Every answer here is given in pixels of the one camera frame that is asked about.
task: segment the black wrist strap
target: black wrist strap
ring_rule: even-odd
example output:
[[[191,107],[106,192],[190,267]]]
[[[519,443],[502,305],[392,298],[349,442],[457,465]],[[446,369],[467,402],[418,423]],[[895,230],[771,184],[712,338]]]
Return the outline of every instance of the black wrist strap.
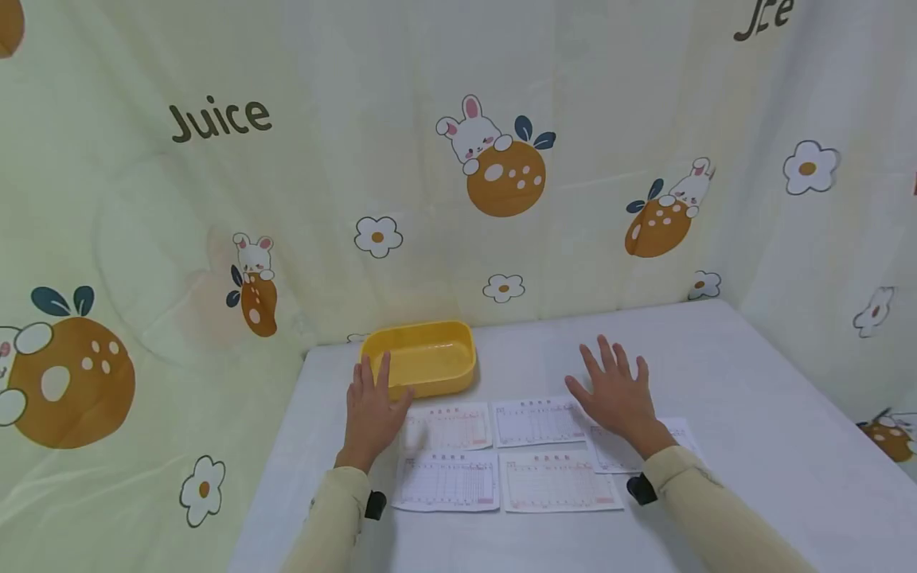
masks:
[[[366,519],[374,519],[378,522],[382,517],[382,510],[385,509],[385,504],[387,502],[384,493],[381,491],[371,491],[370,498],[366,501],[366,513],[363,514],[363,517]]]
[[[653,484],[649,482],[649,479],[644,474],[629,479],[627,481],[627,491],[640,505],[648,505],[658,499],[656,490],[653,489]]]

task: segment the finger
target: finger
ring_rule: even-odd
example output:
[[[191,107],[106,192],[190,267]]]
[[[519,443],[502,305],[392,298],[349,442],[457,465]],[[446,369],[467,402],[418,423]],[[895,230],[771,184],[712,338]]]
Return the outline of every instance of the finger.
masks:
[[[379,374],[376,376],[376,391],[389,394],[389,365],[392,363],[392,353],[388,350],[382,355],[382,363],[379,366]]]
[[[372,383],[372,365],[370,364],[369,355],[363,355],[363,364],[360,367],[363,380],[363,393],[372,392],[375,385]]]
[[[615,342],[613,349],[614,355],[618,360],[618,371],[628,380],[633,380],[634,378],[630,374],[630,362],[627,361],[627,353],[624,352],[624,347]]]
[[[636,357],[636,381],[649,387],[649,365],[642,356]]]
[[[592,394],[588,393],[575,378],[568,376],[564,379],[567,383],[567,390],[573,394],[576,401],[580,403],[583,410],[586,410],[592,404]]]
[[[614,363],[612,347],[608,346],[608,338],[605,338],[605,335],[599,336],[599,350],[602,352],[602,365],[605,367],[605,371],[611,372],[616,369],[618,365]]]
[[[363,366],[359,362],[353,365],[353,383],[350,387],[353,388],[354,402],[359,402],[363,397]]]
[[[354,385],[351,383],[347,386],[347,409],[350,411],[353,408],[353,405],[357,403],[357,391],[354,390]]]
[[[392,408],[394,413],[394,419],[398,424],[398,427],[401,428],[404,424],[404,418],[407,417],[407,409],[411,407],[411,402],[414,401],[414,388],[408,388],[407,391],[402,394],[402,397],[398,399],[398,402],[395,403]]]
[[[595,361],[595,357],[589,347],[580,344],[580,354],[582,354],[582,361],[586,364],[586,370],[589,372],[590,378],[592,378],[592,383],[595,384],[602,379],[602,369],[599,368],[599,363]]]

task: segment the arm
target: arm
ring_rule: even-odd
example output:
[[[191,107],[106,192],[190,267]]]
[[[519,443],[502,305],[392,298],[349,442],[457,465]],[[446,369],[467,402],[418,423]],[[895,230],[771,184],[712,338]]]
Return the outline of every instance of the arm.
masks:
[[[809,573],[815,569],[681,446],[644,464],[657,496],[713,573]]]
[[[714,573],[809,573],[815,569],[757,513],[678,445],[659,420],[649,393],[649,366],[637,357],[636,380],[621,345],[599,336],[604,371],[580,346],[592,378],[588,393],[572,376],[570,393],[605,429],[630,443],[646,461],[644,474],[694,550]]]
[[[414,398],[409,389],[389,404],[389,364],[385,353],[377,383],[369,357],[354,366],[347,390],[347,431],[335,468],[322,479],[309,518],[283,565],[283,573],[345,573],[370,496],[370,472],[376,457],[393,441]]]
[[[283,573],[343,573],[357,543],[370,479],[356,468],[335,468],[325,474]]]

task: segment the orange fruit illustration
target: orange fruit illustration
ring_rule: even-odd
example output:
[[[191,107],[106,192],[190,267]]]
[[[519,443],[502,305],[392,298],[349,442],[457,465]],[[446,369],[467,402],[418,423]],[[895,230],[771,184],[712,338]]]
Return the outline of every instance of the orange fruit illustration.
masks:
[[[271,336],[277,332],[274,311],[277,309],[277,287],[265,281],[257,272],[246,273],[241,287],[242,316],[251,332],[258,336]]]
[[[0,60],[16,53],[26,33],[26,18],[19,0],[0,0]]]
[[[689,229],[691,220],[684,203],[676,201],[664,207],[658,198],[653,199],[627,229],[624,248],[635,257],[658,257],[675,248],[688,235]]]
[[[468,178],[468,197],[484,214],[510,217],[525,212],[545,190],[545,161],[531,145],[514,141],[506,151],[485,149]]]
[[[859,427],[892,461],[900,464],[917,453],[917,443],[888,416],[881,416]]]
[[[49,314],[70,313],[51,289],[36,289],[32,300]],[[16,427],[45,447],[83,447],[111,435],[124,423],[134,401],[134,364],[124,343],[84,317],[93,300],[90,287],[77,289],[73,301],[81,316],[53,325],[48,344],[31,354],[18,354],[13,364],[9,388],[22,391],[27,400]]]

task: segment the right hand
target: right hand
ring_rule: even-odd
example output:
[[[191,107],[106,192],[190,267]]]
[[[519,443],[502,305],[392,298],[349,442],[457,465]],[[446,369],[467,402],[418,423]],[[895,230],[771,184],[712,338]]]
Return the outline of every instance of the right hand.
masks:
[[[675,446],[675,438],[656,419],[653,399],[649,394],[646,360],[642,356],[636,358],[637,375],[634,380],[627,354],[620,344],[610,347],[608,339],[599,336],[599,349],[604,371],[589,348],[580,345],[583,362],[592,378],[592,394],[572,376],[565,379],[568,390],[582,409],[601,427],[627,440],[643,459]]]

